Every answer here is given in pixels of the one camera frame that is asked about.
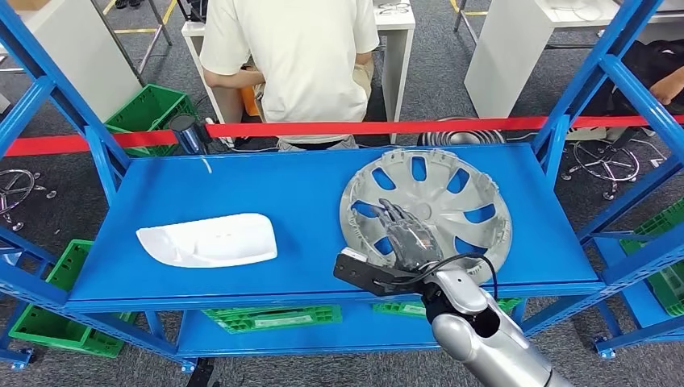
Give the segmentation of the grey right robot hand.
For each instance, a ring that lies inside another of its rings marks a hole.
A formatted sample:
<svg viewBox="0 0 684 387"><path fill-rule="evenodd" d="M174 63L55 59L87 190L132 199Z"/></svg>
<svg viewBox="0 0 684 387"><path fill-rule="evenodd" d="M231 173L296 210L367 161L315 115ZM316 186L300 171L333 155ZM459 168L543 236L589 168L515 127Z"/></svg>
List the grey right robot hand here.
<svg viewBox="0 0 684 387"><path fill-rule="evenodd" d="M373 212L393 248L396 268L414 272L425 264L444 259L436 237L423 222L385 198L380 198L378 202Z"/></svg>

